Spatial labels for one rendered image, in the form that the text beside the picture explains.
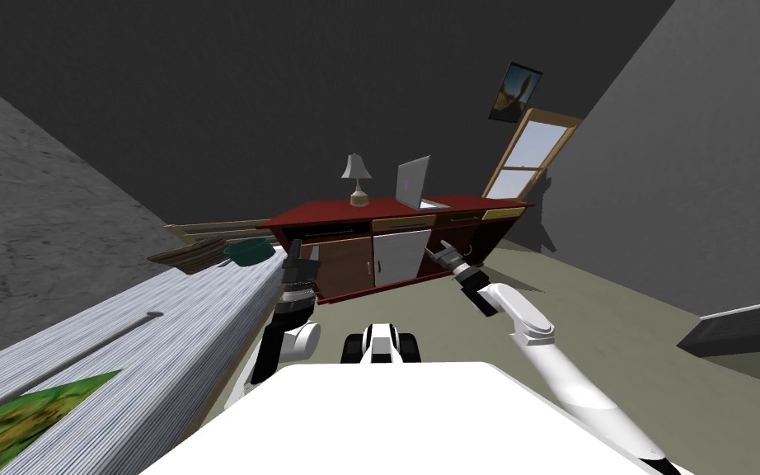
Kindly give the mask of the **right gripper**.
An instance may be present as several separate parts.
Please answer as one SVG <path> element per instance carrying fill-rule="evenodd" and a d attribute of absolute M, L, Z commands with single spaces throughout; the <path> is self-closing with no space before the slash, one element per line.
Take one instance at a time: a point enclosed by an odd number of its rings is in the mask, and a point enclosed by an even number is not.
<path fill-rule="evenodd" d="M 449 242 L 441 240 L 440 244 L 443 249 L 438 252 L 432 252 L 425 247 L 425 255 L 432 263 L 437 266 L 444 266 L 447 271 L 452 272 L 457 281 L 464 281 L 480 271 L 477 266 L 468 265 L 464 261 L 464 257 Z"/>

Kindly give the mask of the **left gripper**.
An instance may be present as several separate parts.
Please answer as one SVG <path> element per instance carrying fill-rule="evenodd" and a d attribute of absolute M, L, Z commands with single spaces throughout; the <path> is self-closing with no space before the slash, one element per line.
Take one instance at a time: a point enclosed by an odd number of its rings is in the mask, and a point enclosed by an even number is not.
<path fill-rule="evenodd" d="M 290 241 L 289 255 L 284 259 L 282 282 L 287 285 L 310 284 L 317 278 L 320 262 L 317 259 L 301 258 L 303 240 Z"/>

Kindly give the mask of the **green bowl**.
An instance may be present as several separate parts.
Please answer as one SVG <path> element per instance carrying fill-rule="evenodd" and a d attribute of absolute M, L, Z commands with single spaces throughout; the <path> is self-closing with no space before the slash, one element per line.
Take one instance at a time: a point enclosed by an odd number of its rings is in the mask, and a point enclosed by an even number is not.
<path fill-rule="evenodd" d="M 275 249 L 267 237 L 254 237 L 231 244 L 223 253 L 237 266 L 250 267 L 274 256 Z"/>

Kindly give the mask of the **red sideboard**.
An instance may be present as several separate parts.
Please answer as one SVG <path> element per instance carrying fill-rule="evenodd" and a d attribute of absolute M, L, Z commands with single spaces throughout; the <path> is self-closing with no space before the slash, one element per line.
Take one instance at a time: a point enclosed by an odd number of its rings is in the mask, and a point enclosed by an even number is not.
<path fill-rule="evenodd" d="M 423 195 L 429 160 L 401 164 L 394 199 L 356 207 L 345 200 L 307 202 L 258 225 L 287 251 L 302 242 L 301 256 L 318 250 L 314 288 L 319 302 L 348 299 L 448 275 L 428 253 L 442 242 L 480 266 L 528 204 L 474 195 Z"/>

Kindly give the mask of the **pale wooden bench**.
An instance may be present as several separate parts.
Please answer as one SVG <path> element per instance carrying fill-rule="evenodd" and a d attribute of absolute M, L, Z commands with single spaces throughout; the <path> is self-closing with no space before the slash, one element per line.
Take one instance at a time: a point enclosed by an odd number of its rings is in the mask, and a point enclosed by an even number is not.
<path fill-rule="evenodd" d="M 263 223 L 265 223 L 265 219 L 261 221 L 168 224 L 164 226 L 164 229 L 184 244 L 195 244 L 208 238 L 225 238 L 229 243 L 234 243 L 263 237 L 270 242 L 277 242 L 277 238 L 268 228 L 256 228 Z"/>

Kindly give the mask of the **wooden framed window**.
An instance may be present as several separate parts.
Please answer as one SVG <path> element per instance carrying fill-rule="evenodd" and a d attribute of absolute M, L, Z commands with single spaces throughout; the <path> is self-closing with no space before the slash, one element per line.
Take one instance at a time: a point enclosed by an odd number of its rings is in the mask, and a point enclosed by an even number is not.
<path fill-rule="evenodd" d="M 528 109 L 482 196 L 523 200 L 581 125 L 580 118 Z"/>

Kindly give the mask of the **grey striped table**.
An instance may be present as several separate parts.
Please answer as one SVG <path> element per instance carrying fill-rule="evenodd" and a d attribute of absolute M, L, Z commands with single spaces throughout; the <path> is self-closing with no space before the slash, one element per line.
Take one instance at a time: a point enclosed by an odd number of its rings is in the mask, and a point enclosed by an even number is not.
<path fill-rule="evenodd" d="M 118 371 L 0 475 L 138 475 L 194 431 L 280 291 L 284 251 L 168 270 L 0 351 L 0 406 Z"/>

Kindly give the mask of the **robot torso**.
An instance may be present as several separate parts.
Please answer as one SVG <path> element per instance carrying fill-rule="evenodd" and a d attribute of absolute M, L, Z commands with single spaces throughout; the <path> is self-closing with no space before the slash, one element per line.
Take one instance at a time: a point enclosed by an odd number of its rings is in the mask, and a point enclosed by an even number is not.
<path fill-rule="evenodd" d="M 485 362 L 295 364 L 142 475 L 660 475 Z"/>

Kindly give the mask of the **dark grey flat furniture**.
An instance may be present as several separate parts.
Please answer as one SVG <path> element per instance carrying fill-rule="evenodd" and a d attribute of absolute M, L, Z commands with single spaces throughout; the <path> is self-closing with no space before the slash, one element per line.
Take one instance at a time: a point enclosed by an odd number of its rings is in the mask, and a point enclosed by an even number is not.
<path fill-rule="evenodd" d="M 677 347 L 699 358 L 760 352 L 760 304 L 700 317 Z"/>

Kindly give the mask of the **green picture book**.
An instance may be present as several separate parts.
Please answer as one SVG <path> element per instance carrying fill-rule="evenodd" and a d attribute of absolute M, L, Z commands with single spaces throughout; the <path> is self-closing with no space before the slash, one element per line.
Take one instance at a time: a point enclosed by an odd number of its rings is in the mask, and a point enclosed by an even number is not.
<path fill-rule="evenodd" d="M 28 393 L 0 406 L 0 470 L 118 373 Z"/>

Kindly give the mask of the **dark framed wall picture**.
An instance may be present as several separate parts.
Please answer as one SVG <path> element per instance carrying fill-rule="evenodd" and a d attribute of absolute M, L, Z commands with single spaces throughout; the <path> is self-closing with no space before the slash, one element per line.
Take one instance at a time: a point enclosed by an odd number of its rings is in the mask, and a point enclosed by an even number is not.
<path fill-rule="evenodd" d="M 541 77 L 541 71 L 511 62 L 500 84 L 488 120 L 518 123 Z"/>

